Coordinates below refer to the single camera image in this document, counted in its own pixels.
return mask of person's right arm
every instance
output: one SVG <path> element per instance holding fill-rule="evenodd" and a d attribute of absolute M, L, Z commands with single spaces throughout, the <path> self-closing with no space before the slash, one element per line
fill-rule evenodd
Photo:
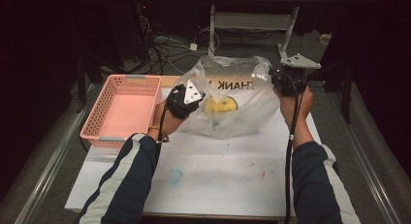
<path fill-rule="evenodd" d="M 282 97 L 281 113 L 290 128 L 295 98 Z M 360 223 L 342 184 L 330 149 L 314 142 L 306 117 L 313 104 L 307 87 L 301 100 L 294 134 L 292 176 L 294 209 L 299 223 Z"/>

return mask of transparent plastic bag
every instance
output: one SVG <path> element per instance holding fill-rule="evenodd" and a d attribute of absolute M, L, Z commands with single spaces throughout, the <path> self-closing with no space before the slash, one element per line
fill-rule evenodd
<path fill-rule="evenodd" d="M 272 91 L 269 62 L 263 57 L 227 58 L 203 56 L 177 82 L 192 81 L 205 94 L 200 107 L 190 114 L 181 129 L 218 139 L 258 131 L 273 117 L 280 102 Z M 252 71 L 252 83 L 234 89 L 217 89 L 206 80 L 206 72 L 229 74 Z"/>

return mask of sleeve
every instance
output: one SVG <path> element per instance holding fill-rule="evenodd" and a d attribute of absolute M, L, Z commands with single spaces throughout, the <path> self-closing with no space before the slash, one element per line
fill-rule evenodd
<path fill-rule="evenodd" d="M 156 142 L 130 137 L 75 223 L 139 223 L 155 172 Z"/>
<path fill-rule="evenodd" d="M 315 142 L 299 146 L 292 175 L 299 223 L 360 223 L 328 147 Z"/>

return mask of pink plastic basket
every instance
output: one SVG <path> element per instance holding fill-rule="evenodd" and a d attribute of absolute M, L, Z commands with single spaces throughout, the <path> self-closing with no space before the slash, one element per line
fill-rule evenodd
<path fill-rule="evenodd" d="M 109 76 L 80 136 L 94 146 L 122 147 L 133 133 L 146 133 L 160 85 L 159 76 Z"/>

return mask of hand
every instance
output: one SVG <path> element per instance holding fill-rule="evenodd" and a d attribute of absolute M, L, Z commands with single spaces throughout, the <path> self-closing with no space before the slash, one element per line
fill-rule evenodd
<path fill-rule="evenodd" d="M 161 115 L 163 113 L 163 109 L 165 106 L 166 106 L 166 100 L 156 105 L 155 110 L 154 110 L 154 115 L 153 115 L 153 121 L 151 124 L 152 126 L 160 127 Z M 163 132 L 166 133 L 167 135 L 174 133 L 175 130 L 178 129 L 178 127 L 181 125 L 183 121 L 184 120 L 175 118 L 170 113 L 170 111 L 166 111 L 166 115 L 164 117 L 164 122 L 163 122 Z M 152 137 L 154 140 L 158 140 L 158 134 L 159 134 L 159 131 L 156 129 L 151 129 L 147 133 L 147 135 Z"/>
<path fill-rule="evenodd" d="M 275 94 L 277 94 L 278 98 L 280 99 L 281 105 L 280 110 L 282 115 L 284 116 L 285 123 L 288 126 L 288 129 L 291 128 L 291 124 L 293 122 L 294 116 L 294 108 L 295 108 L 295 97 L 283 97 L 278 90 L 275 88 L 273 89 Z M 301 94 L 299 95 L 298 102 L 300 104 Z M 296 124 L 296 130 L 294 133 L 294 145 L 293 149 L 296 149 L 298 146 L 314 141 L 306 123 L 306 118 L 311 111 L 312 104 L 314 101 L 314 96 L 312 95 L 311 91 L 309 90 L 308 86 L 306 87 L 300 104 L 300 111 L 299 111 L 299 118 Z"/>

